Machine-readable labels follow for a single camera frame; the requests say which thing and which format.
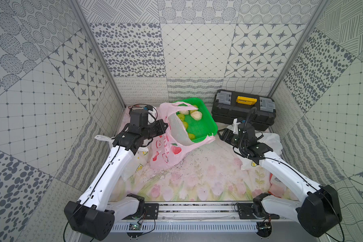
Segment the lemon print plastic bag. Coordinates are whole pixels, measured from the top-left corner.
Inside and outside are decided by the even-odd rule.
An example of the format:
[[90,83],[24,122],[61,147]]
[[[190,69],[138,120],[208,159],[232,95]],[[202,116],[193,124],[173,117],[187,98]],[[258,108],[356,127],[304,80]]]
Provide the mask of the lemon print plastic bag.
[[[114,139],[103,136],[103,135],[96,135],[96,140],[107,142],[110,149],[113,147]],[[122,179],[126,181],[131,176],[133,176],[137,171],[141,170],[147,163],[149,157],[149,149],[147,147],[140,147],[135,154],[134,158],[126,165],[124,171],[122,172]]]

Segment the pink plastic bag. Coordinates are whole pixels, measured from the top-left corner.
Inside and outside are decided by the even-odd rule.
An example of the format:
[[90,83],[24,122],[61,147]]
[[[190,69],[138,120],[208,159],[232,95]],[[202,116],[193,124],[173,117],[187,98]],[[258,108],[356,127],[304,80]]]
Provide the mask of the pink plastic bag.
[[194,133],[195,139],[192,140],[183,122],[176,115],[179,111],[198,110],[192,104],[182,101],[163,103],[157,108],[158,118],[168,124],[168,128],[164,135],[154,138],[151,143],[153,154],[150,159],[150,167],[152,169],[169,169],[180,163],[189,152],[215,140],[217,126],[200,136]]

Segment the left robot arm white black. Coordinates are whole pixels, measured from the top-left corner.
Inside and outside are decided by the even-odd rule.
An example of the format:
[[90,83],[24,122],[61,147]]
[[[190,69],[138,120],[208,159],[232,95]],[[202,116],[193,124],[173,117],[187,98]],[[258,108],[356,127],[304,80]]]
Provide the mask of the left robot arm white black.
[[145,199],[135,194],[128,194],[115,208],[109,209],[107,205],[115,185],[137,151],[165,134],[168,128],[151,105],[136,104],[130,108],[129,115],[130,122],[116,136],[96,136],[97,140],[109,143],[110,153],[84,194],[76,202],[69,201],[64,208],[67,226],[98,241],[108,236],[116,221],[128,216],[138,219],[144,216]]

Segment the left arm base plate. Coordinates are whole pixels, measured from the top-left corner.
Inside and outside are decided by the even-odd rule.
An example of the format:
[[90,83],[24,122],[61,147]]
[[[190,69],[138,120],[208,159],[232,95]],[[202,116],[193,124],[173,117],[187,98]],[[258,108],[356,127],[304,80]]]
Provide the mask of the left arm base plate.
[[158,218],[159,204],[158,203],[145,203],[142,212],[136,215],[129,215],[127,219],[154,219]]

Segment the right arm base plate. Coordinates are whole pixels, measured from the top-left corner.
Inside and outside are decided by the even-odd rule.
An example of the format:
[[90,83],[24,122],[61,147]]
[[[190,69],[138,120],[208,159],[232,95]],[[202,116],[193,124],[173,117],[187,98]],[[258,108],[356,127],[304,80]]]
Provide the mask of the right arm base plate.
[[239,219],[279,219],[280,216],[276,214],[268,214],[266,212],[258,212],[254,209],[253,203],[240,203],[237,202],[234,205],[235,212],[238,213]]

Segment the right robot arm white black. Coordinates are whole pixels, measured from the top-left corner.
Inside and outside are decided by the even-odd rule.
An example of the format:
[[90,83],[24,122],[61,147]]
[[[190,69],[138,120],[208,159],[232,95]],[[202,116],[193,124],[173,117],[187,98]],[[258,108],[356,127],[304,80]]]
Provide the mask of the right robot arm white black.
[[270,146],[259,141],[252,125],[235,121],[217,133],[221,141],[232,146],[239,158],[251,160],[269,171],[297,198],[293,201],[269,193],[258,195],[251,206],[257,219],[268,223],[272,215],[278,215],[299,223],[308,234],[317,238],[335,226],[341,226],[338,192],[330,185],[322,186],[311,180],[285,162]]

